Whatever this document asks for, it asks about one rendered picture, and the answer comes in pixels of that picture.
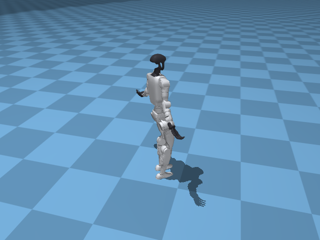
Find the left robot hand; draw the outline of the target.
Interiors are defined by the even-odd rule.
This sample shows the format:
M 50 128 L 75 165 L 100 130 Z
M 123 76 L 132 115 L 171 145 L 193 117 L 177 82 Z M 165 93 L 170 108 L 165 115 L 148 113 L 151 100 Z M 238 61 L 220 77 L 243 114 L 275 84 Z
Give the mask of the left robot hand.
M 139 91 L 136 89 L 136 93 L 137 93 L 140 97 L 143 97 L 142 94 L 144 93 L 144 91 L 139 92 Z

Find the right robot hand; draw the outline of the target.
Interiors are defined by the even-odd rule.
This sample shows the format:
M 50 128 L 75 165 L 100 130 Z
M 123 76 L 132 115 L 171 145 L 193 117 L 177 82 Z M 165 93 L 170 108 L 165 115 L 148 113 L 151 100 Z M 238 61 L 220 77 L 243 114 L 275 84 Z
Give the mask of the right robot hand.
M 176 139 L 182 140 L 185 137 L 179 135 L 178 131 L 175 129 L 175 125 L 172 125 L 170 122 L 168 122 L 167 125 Z

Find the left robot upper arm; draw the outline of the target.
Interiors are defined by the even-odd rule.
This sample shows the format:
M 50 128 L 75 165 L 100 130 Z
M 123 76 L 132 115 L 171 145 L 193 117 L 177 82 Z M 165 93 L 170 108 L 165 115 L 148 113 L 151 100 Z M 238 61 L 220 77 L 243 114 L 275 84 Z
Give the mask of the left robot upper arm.
M 147 73 L 146 78 L 147 78 L 147 82 L 146 82 L 146 94 L 149 94 L 149 85 L 148 85 L 148 77 L 149 77 L 150 73 Z

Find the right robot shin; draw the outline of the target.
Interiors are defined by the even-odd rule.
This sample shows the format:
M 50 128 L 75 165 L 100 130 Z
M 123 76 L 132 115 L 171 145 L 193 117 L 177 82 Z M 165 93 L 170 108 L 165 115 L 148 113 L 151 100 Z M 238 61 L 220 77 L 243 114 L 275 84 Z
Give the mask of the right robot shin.
M 165 171 L 167 169 L 167 165 L 170 162 L 171 159 L 171 155 L 172 155 L 172 149 L 170 148 L 165 148 L 163 153 L 160 154 L 160 173 L 161 175 L 165 175 Z

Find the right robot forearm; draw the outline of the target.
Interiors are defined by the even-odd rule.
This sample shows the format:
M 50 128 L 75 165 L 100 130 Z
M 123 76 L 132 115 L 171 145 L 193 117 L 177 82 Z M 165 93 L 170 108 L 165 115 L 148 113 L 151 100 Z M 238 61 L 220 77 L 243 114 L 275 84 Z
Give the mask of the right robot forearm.
M 175 125 L 175 123 L 173 122 L 173 118 L 172 118 L 172 115 L 171 115 L 171 110 L 169 108 L 166 108 L 165 106 L 165 102 L 162 102 L 162 111 L 165 115 L 165 120 L 167 122 L 167 126 L 168 126 L 168 123 L 171 123 L 172 126 Z

